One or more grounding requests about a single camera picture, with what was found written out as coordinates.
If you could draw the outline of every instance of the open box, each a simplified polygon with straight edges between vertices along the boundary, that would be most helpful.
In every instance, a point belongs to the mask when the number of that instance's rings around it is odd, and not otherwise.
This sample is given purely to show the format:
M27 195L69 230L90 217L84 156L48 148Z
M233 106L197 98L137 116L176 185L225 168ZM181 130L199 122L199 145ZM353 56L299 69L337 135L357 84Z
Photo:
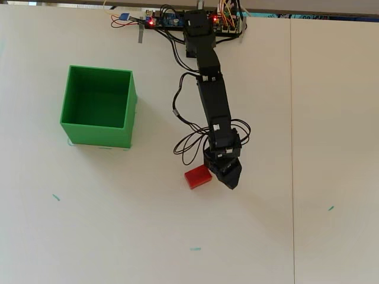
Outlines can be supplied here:
M74 144L130 148L133 72L70 66L60 125Z

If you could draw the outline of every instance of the cable bundle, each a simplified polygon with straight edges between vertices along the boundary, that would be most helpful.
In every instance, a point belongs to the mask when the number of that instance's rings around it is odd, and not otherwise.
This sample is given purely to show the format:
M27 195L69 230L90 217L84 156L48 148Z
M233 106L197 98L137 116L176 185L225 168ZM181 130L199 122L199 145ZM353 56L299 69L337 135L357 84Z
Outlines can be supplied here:
M178 99L180 91L182 90L184 77L186 77L187 75L193 76L195 78L197 76L199 76L199 75L196 75L196 74L193 74L190 72L184 73L180 77L179 89L176 92L174 99L172 100L172 111L174 112L176 117L178 117L179 120L181 120L184 124L188 125L192 129L192 132L189 133L188 135L186 135L174 147L174 154L175 155L182 155L182 162L186 166L190 165L195 160L197 153L199 152L201 142L203 141L204 138L205 138L205 140L203 143L203 152L205 151L205 145L207 144L207 141L208 141L207 137L209 134L209 127L200 127L198 124L196 124L194 122L189 122L188 120L186 120L184 117L182 117L180 115L179 111L176 108L176 100ZM241 139L241 145L247 144L250 141L250 134L251 134L250 125L246 121L240 120L240 119L233 119L233 120L231 120L231 122L232 122L231 126L238 127L238 129L241 129L246 134ZM184 160L184 153L190 151L193 147L196 147L196 145L197 145L196 152L195 152L192 160L190 162L186 163Z

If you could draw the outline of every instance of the blue mark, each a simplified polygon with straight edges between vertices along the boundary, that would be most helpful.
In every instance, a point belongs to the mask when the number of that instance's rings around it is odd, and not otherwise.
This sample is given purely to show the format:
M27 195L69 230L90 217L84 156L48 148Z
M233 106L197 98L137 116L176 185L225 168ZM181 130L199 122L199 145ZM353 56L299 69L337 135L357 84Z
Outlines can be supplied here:
M60 201L59 197L56 196L55 194L53 194L53 196L55 197L55 199L57 199L58 201Z

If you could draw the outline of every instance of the robotic arm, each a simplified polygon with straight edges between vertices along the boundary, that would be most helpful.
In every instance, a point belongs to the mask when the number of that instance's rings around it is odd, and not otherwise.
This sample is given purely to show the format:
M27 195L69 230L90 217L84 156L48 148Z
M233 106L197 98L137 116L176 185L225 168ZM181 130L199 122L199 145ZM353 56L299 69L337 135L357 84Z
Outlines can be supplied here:
M197 85L209 127L209 147L204 150L204 164L219 181L234 189L242 170L238 159L242 145L237 129L232 128L220 62L213 49L216 35L204 10L188 11L184 19L187 57L197 59Z

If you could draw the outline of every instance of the electronic component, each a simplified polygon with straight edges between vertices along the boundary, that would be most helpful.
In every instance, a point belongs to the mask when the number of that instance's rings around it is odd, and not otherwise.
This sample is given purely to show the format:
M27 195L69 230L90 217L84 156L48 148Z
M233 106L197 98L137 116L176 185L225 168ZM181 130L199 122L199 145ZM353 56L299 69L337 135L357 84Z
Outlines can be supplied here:
M212 28L216 36L233 37L240 31L242 22L239 16L226 14L226 22L221 15L216 15L214 11L206 11L207 18L212 20ZM165 28L168 31L184 30L184 11L165 12L161 15L160 11L147 10L145 17L145 28Z

